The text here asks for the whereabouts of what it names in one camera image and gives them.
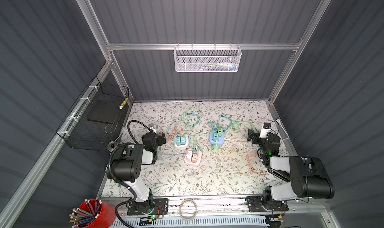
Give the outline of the pink power strip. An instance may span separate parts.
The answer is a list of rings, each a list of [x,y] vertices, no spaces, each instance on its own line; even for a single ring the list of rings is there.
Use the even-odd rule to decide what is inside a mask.
[[[188,149],[184,158],[184,162],[189,166],[199,166],[202,159],[202,152],[198,151],[197,153],[194,149]]]

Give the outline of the blue power strip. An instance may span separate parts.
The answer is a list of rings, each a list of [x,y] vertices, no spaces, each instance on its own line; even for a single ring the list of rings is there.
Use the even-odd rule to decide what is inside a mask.
[[[210,144],[213,145],[213,146],[222,146],[225,142],[225,133],[224,133],[224,130],[223,130],[223,134],[221,137],[217,137],[216,136],[216,129],[213,129],[211,132],[210,132],[210,138],[209,138],[209,141],[210,141]]]

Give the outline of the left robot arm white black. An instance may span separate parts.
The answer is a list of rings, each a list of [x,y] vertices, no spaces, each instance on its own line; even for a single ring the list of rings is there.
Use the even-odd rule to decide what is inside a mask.
[[[157,133],[154,124],[144,126],[149,132],[142,135],[142,142],[133,139],[132,143],[126,142],[116,145],[109,157],[107,164],[107,178],[127,188],[133,195],[130,199],[139,205],[153,205],[154,196],[142,178],[143,165],[153,165],[158,159],[158,147],[166,143],[164,133]]]

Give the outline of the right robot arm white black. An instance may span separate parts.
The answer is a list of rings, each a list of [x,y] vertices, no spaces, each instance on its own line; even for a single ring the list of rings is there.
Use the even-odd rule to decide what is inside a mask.
[[[309,202],[310,199],[332,199],[335,189],[319,158],[281,156],[281,138],[264,123],[260,132],[248,130],[247,140],[258,145],[258,157],[267,171],[283,181],[280,185],[267,186],[262,195],[247,197],[250,212],[263,209],[268,212],[288,211],[288,201]]]

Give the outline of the pink charger plug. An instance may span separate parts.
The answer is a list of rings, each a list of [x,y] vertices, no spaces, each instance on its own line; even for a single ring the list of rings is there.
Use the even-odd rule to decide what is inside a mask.
[[[194,163],[194,164],[197,163],[198,159],[199,159],[199,154],[198,153],[193,153],[192,163]]]

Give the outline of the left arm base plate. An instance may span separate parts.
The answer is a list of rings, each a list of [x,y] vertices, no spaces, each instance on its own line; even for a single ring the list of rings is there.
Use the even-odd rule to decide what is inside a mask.
[[[129,216],[139,215],[166,215],[168,213],[169,199],[149,199],[145,202],[132,202],[126,205]]]

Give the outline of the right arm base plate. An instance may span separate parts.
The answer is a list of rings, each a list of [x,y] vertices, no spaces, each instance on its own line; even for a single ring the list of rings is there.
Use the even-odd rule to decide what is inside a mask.
[[[289,207],[286,203],[275,200],[267,200],[263,196],[248,196],[245,198],[249,212],[287,212]]]

